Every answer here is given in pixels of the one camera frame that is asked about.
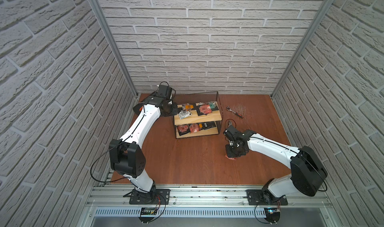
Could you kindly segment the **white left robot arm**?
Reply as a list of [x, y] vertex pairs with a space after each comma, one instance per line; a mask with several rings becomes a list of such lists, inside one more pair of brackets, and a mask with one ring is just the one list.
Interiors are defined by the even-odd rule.
[[130, 180], [135, 190], [151, 193], [155, 182], [145, 170], [146, 157], [142, 151], [144, 140], [155, 121], [161, 116], [171, 116], [178, 109], [173, 96], [148, 96], [143, 102], [134, 106], [138, 115], [129, 130], [120, 137], [113, 139], [109, 145], [111, 168]]

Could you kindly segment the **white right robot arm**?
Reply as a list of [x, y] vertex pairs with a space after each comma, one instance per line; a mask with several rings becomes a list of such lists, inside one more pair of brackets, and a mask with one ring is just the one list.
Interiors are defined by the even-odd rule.
[[266, 203], [275, 203], [287, 194], [300, 192], [308, 197], [316, 195], [325, 185], [328, 172], [315, 151], [285, 145], [251, 130], [241, 132], [233, 126], [224, 130], [228, 139], [226, 154], [228, 158], [238, 158], [250, 151], [263, 154], [283, 164], [290, 174], [269, 180], [262, 188], [261, 199]]

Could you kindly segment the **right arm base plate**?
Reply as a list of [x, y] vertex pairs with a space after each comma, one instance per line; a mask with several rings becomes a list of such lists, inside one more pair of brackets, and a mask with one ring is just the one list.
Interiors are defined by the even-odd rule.
[[246, 190], [247, 200], [250, 206], [287, 206], [286, 196], [275, 197], [268, 191]]

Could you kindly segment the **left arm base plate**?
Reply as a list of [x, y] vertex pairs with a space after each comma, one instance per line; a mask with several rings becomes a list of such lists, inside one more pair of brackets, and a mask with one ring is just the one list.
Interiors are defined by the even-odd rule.
[[168, 205], [170, 189], [156, 189], [149, 193], [139, 192], [133, 189], [130, 192], [130, 205]]

